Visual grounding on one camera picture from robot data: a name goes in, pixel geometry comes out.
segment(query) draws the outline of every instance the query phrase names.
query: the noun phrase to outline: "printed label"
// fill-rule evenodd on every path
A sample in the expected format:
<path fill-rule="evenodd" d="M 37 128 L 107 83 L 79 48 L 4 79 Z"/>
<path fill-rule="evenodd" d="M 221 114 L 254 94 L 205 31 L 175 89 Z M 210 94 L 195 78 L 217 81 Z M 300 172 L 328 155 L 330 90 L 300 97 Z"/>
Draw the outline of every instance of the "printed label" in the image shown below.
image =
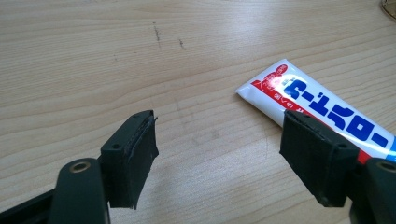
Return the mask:
<path fill-rule="evenodd" d="M 285 109 L 300 111 L 321 120 L 353 142 L 362 149 L 358 157 L 360 162 L 365 163 L 379 153 L 388 155 L 388 160 L 396 160 L 396 144 L 392 144 L 395 142 L 394 135 L 384 132 L 345 102 L 335 103 L 337 101 L 331 99 L 333 94 L 329 91 L 309 86 L 301 77 L 287 74 L 287 70 L 288 66 L 281 64 L 263 80 L 255 80 L 250 84 Z"/>

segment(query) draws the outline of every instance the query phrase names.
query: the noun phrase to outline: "black clamp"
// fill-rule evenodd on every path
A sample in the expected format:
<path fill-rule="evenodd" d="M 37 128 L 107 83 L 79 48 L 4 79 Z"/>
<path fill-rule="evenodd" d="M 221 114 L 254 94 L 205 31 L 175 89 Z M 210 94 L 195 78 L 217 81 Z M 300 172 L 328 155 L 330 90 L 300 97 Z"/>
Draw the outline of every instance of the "black clamp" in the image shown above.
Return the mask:
<path fill-rule="evenodd" d="M 352 201 L 352 223 L 396 223 L 396 163 L 371 158 L 328 126 L 296 111 L 285 111 L 280 154 L 318 203 L 343 207 Z"/>
<path fill-rule="evenodd" d="M 110 223 L 110 207 L 136 208 L 158 156 L 153 111 L 128 118 L 96 159 L 67 163 L 56 188 L 0 214 L 0 223 Z"/>

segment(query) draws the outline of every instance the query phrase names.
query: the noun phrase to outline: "wood grain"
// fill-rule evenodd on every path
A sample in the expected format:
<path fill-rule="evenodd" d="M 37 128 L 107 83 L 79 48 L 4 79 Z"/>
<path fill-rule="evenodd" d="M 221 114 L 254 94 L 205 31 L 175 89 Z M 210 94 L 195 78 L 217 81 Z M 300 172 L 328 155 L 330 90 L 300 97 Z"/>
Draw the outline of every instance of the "wood grain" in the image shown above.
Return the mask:
<path fill-rule="evenodd" d="M 0 210 L 154 109 L 160 156 L 113 223 L 349 223 L 350 201 L 321 207 L 281 129 L 233 91 L 287 58 L 396 133 L 395 40 L 376 0 L 3 0 Z"/>

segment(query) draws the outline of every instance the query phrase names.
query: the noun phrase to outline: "metal rivet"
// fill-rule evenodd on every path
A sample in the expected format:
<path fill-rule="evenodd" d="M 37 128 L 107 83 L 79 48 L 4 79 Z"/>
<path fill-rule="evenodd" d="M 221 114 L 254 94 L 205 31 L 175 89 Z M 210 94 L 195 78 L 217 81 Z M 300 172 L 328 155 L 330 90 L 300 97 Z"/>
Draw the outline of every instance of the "metal rivet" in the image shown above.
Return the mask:
<path fill-rule="evenodd" d="M 70 172 L 71 173 L 80 173 L 83 171 L 88 170 L 91 167 L 91 164 L 87 161 L 79 161 L 72 166 L 70 166 Z"/>
<path fill-rule="evenodd" d="M 396 165 L 387 161 L 379 161 L 376 165 L 386 171 L 396 173 Z"/>
<path fill-rule="evenodd" d="M 396 0 L 382 0 L 381 8 L 396 21 Z"/>

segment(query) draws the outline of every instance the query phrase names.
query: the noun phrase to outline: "glue tube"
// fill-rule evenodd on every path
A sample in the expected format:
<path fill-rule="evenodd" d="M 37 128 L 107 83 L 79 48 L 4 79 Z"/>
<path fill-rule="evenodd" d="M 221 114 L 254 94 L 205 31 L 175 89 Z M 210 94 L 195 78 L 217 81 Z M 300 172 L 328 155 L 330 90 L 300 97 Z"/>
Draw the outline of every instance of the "glue tube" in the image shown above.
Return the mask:
<path fill-rule="evenodd" d="M 285 109 L 319 119 L 371 157 L 396 161 L 396 137 L 283 59 L 235 92 L 281 127 Z"/>

